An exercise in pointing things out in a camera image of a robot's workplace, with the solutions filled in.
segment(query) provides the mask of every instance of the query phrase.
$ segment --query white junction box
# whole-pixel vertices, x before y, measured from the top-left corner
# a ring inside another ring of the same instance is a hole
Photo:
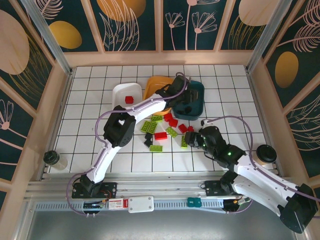
[[[155,209],[153,196],[132,196],[128,199],[129,213],[152,212]]]

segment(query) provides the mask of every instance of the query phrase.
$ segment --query orange bowl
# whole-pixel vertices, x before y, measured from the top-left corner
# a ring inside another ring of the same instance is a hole
[[[143,95],[143,100],[146,100],[147,98],[150,98],[152,94],[154,94],[157,90],[161,89],[167,84],[172,84],[173,79],[170,77],[166,76],[152,76],[149,78],[148,82],[146,83],[146,87],[144,90],[144,95]],[[158,111],[154,113],[153,115],[166,115],[170,112],[171,107],[163,110],[163,111]]]

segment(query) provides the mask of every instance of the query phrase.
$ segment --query table surface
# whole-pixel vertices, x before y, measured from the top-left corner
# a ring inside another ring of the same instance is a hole
[[[138,83],[142,95],[151,76],[173,77],[177,72],[191,76],[204,87],[203,113],[196,121],[180,120],[178,125],[201,128],[201,120],[227,115],[242,117],[253,132],[254,150],[265,144],[265,137],[258,117],[252,92],[242,65],[140,65],[140,66],[81,66],[77,67],[60,123],[54,149],[68,162],[66,169],[46,167],[44,173],[81,173],[90,168],[101,144],[95,138],[98,117],[112,110],[112,90],[118,84]],[[106,116],[100,122],[98,133],[103,134]],[[159,172],[213,172],[225,171],[216,162],[206,158],[200,149],[181,148],[179,135],[156,141],[163,152],[152,153],[144,145],[145,133],[141,132],[144,120],[134,130],[132,140],[113,159],[107,173],[159,173]],[[227,143],[249,150],[249,132],[237,119],[221,119],[215,122]],[[165,132],[167,122],[158,124],[156,132]],[[272,170],[272,164],[265,166]]]

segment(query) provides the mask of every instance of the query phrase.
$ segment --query black lid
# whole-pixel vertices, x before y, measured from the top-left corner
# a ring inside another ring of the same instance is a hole
[[[60,157],[59,157],[58,153],[54,150],[47,151],[43,156],[43,161],[49,165],[56,164],[59,161],[59,159],[60,159]]]
[[[274,163],[277,159],[276,150],[272,146],[269,145],[260,145],[256,149],[257,157],[264,163],[271,164]]]

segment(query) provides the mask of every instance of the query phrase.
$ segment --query dark teal wallpaper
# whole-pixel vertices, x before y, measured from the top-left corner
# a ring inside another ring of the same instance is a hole
[[[253,50],[277,1],[236,0],[221,50]]]
[[[0,178],[11,181],[33,118],[0,90]]]
[[[0,77],[37,109],[52,65],[8,1],[0,17]]]
[[[286,118],[309,178],[320,175],[320,85]]]
[[[306,0],[266,63],[285,107],[320,70],[320,0]]]
[[[5,191],[0,191],[0,212],[1,212],[2,205],[5,202],[6,195],[7,193]]]
[[[163,50],[213,50],[226,2],[164,0]]]
[[[283,17],[280,25],[278,26],[277,30],[275,31],[274,35],[272,36],[272,39],[270,40],[269,44],[266,46],[262,57],[265,58],[265,56],[267,55],[269,49],[271,48],[271,45],[274,43],[275,38],[278,36],[279,32],[281,31],[282,27],[284,26],[285,22],[287,21],[292,9],[295,7],[296,3],[298,0],[292,0],[290,7],[288,9],[288,11],[286,12],[285,16]]]
[[[35,0],[35,3],[63,52],[98,51],[80,0]]]
[[[156,50],[153,0],[90,0],[107,52]]]

